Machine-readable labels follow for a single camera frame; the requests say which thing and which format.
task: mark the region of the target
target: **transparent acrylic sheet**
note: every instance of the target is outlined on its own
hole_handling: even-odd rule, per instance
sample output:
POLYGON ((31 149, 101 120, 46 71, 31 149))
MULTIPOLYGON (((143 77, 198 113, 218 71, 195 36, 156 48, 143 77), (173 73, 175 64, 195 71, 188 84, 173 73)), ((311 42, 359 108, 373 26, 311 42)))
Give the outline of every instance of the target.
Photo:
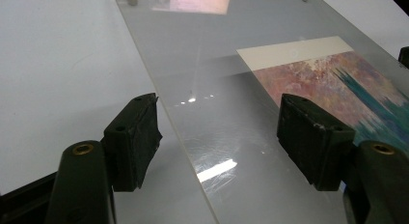
POLYGON ((339 36, 406 95, 408 71, 322 0, 230 0, 225 14, 117 2, 220 223, 346 222, 341 193, 315 191, 278 143, 279 109, 236 49, 339 36))

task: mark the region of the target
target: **painting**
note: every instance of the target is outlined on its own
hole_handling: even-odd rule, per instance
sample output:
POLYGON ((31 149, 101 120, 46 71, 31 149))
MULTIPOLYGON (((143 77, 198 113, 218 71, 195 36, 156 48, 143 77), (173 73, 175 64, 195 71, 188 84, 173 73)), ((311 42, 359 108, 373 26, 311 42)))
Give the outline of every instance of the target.
POLYGON ((357 131, 355 144, 377 140, 409 153, 408 97, 355 51, 253 73, 277 105, 282 93, 308 98, 353 127, 357 131))

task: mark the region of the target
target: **glass panel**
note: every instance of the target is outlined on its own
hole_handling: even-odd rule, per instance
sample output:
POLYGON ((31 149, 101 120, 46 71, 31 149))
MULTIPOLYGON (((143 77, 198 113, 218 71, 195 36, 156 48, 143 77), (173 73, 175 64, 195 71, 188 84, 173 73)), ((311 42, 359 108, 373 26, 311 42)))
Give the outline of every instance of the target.
POLYGON ((117 2, 220 223, 346 222, 341 193, 278 143, 279 109, 236 49, 339 36, 406 95, 408 71, 322 0, 117 2))

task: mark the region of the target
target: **black plastic part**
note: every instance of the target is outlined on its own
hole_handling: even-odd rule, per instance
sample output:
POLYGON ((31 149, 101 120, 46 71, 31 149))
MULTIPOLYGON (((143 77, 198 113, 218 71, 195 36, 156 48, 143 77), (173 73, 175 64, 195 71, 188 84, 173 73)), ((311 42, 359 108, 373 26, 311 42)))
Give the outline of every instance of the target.
POLYGON ((80 142, 63 153, 45 223, 115 223, 113 202, 101 144, 80 142))
POLYGON ((409 69, 409 46, 400 49, 398 61, 409 69))
POLYGON ((56 173, 1 196, 0 223, 42 224, 56 173))
POLYGON ((134 191, 141 187, 150 161, 162 138, 157 127, 157 97, 137 97, 104 130, 102 140, 107 154, 114 155, 118 176, 114 191, 134 191))
POLYGON ((370 203, 365 222, 356 223, 409 223, 407 155, 381 142, 364 141, 355 165, 370 203))
POLYGON ((339 189, 341 158, 353 147, 351 127, 308 99, 283 94, 277 136, 317 190, 339 189))

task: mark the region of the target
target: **scratch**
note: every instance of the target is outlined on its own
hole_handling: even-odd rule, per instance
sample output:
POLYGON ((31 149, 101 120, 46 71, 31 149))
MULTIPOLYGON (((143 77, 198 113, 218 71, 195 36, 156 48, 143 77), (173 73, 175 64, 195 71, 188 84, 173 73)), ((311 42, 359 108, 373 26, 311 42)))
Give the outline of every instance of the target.
POLYGON ((76 61, 76 62, 72 65, 71 70, 73 70, 73 69, 76 67, 76 65, 78 65, 79 63, 81 63, 82 61, 84 61, 86 58, 91 57, 92 55, 94 55, 94 53, 88 54, 87 56, 84 56, 84 57, 80 58, 78 61, 76 61))

